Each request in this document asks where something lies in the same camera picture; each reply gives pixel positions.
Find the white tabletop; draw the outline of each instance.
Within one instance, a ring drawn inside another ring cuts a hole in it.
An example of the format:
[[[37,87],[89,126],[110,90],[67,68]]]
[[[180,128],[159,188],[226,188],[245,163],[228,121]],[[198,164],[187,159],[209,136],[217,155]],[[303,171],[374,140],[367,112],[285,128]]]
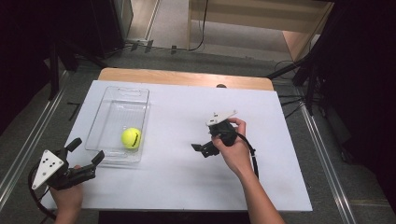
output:
[[[191,144],[210,140],[205,122],[214,112],[237,110],[256,148],[260,181],[279,211],[312,211],[293,144],[275,91],[232,90],[131,82],[94,81],[67,140],[83,144],[70,166],[91,163],[85,149],[106,87],[148,89],[149,111],[142,160],[129,169],[98,167],[84,182],[86,209],[247,210],[242,187],[221,155],[204,158]],[[50,195],[42,203],[55,204]]]

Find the yellow tennis ball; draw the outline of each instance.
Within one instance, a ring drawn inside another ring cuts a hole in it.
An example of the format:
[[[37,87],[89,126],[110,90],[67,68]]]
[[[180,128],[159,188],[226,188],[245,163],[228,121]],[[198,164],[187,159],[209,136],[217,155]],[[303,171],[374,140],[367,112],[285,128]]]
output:
[[[121,142],[126,148],[135,149],[140,145],[141,132],[136,128],[129,128],[122,132]]]

